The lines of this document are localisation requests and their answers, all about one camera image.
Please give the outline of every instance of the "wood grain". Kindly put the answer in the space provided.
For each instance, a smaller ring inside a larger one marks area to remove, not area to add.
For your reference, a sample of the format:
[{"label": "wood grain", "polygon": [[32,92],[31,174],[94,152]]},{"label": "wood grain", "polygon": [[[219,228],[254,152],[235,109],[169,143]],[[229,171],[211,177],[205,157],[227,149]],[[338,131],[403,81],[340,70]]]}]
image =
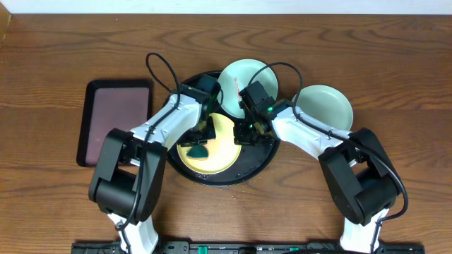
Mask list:
[{"label": "wood grain", "polygon": [[[382,239],[449,253],[450,17],[166,15],[13,17],[0,50],[2,253],[68,253],[74,241],[117,237],[88,200],[92,169],[75,162],[85,86],[148,77],[152,51],[181,80],[255,58],[290,62],[306,85],[341,90],[355,110],[352,129],[376,132],[410,196],[408,213],[385,223]],[[172,85],[165,67],[153,65]],[[275,71],[279,97],[291,98],[295,74]],[[165,98],[155,88],[154,108]],[[288,144],[238,186],[199,186],[167,166],[153,220],[161,235],[193,241],[336,240],[343,227],[318,163]]]}]

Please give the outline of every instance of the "black plate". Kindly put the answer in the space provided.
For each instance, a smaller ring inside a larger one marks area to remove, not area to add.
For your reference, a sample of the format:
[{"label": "black plate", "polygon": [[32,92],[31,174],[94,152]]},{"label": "black plate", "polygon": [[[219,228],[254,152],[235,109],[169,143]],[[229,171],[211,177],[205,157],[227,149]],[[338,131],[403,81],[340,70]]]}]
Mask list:
[{"label": "black plate", "polygon": [[[185,80],[182,83],[185,85],[193,85],[203,74],[218,78],[221,71],[201,73]],[[226,113],[223,109],[220,109],[218,113],[229,117],[229,119],[233,122],[237,122],[239,120]],[[201,183],[207,186],[231,186],[248,181],[261,172],[275,156],[279,144],[279,140],[269,140],[267,143],[256,146],[243,145],[239,157],[235,163],[228,169],[217,174],[200,174],[188,168],[181,161],[179,154],[177,153],[176,145],[173,145],[173,147],[168,151],[167,160],[182,176],[185,176],[189,180],[195,181],[196,183]]]}]

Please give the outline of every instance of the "white wall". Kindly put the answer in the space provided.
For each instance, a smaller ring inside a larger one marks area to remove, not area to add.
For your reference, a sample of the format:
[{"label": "white wall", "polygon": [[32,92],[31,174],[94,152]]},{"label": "white wall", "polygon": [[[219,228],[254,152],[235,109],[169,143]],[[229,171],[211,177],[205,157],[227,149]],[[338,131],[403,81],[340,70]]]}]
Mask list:
[{"label": "white wall", "polygon": [[0,0],[11,13],[452,14],[452,0]]}]

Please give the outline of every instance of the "green object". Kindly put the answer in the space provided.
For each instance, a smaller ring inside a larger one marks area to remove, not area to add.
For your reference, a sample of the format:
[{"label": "green object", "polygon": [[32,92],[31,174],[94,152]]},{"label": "green object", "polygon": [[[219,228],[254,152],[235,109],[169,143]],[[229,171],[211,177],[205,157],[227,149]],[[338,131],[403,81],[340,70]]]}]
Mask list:
[{"label": "green object", "polygon": [[207,254],[207,246],[199,246],[198,254]]},{"label": "green object", "polygon": [[209,152],[204,146],[195,145],[187,152],[186,156],[194,159],[207,158],[209,157]]}]

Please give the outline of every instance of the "black mount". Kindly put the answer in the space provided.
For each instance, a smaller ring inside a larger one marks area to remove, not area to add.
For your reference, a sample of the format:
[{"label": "black mount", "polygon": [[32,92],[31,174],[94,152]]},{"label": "black mount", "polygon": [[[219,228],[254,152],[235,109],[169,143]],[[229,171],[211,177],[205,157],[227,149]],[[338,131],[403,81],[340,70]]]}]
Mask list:
[{"label": "black mount", "polygon": [[[159,143],[146,145],[140,202],[132,224],[149,218],[162,188],[167,148]],[[90,200],[96,202],[102,212],[122,217],[130,214],[137,187],[136,175],[120,169],[118,163],[128,164],[131,159],[139,159],[141,149],[143,141],[135,139],[133,133],[116,128],[108,133],[88,192]]]},{"label": "black mount", "polygon": [[[371,130],[362,128],[350,134],[350,140],[375,151],[396,172]],[[349,165],[353,160],[366,162],[367,168],[355,175]],[[384,166],[346,143],[328,148],[319,156],[319,162],[334,203],[355,224],[367,225],[377,212],[392,207],[400,193]]]},{"label": "black mount", "polygon": [[[187,243],[184,241],[165,241],[160,243],[152,254],[305,254],[305,253],[344,253],[336,242],[322,243]],[[71,254],[125,254],[119,248],[119,242],[72,243]],[[374,254],[425,254],[422,245],[398,245],[380,243]]]}]

